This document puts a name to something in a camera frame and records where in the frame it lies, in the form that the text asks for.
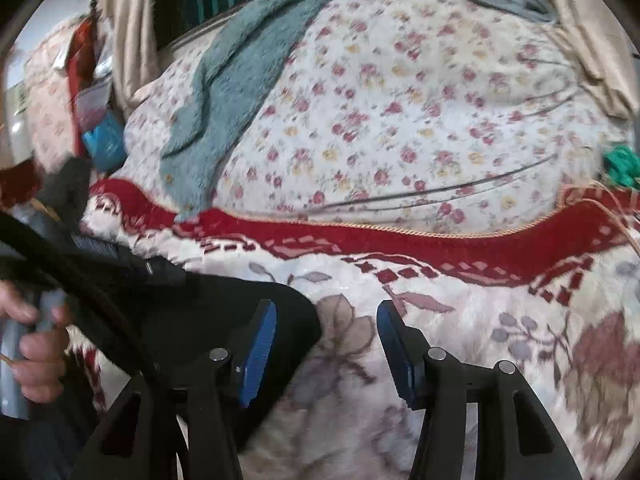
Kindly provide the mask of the person's left hand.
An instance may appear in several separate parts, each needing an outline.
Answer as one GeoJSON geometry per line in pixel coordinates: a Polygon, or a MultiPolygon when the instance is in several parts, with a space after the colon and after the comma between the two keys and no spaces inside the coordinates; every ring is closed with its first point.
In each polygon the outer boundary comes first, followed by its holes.
{"type": "MultiPolygon", "coordinates": [[[[1,282],[1,317],[24,325],[37,322],[38,310],[7,281],[1,282]]],[[[15,361],[12,372],[21,385],[24,397],[37,404],[54,402],[63,392],[61,378],[65,375],[65,351],[70,342],[66,327],[73,322],[67,304],[51,311],[54,325],[47,332],[22,337],[20,349],[24,359],[15,361]]]]}

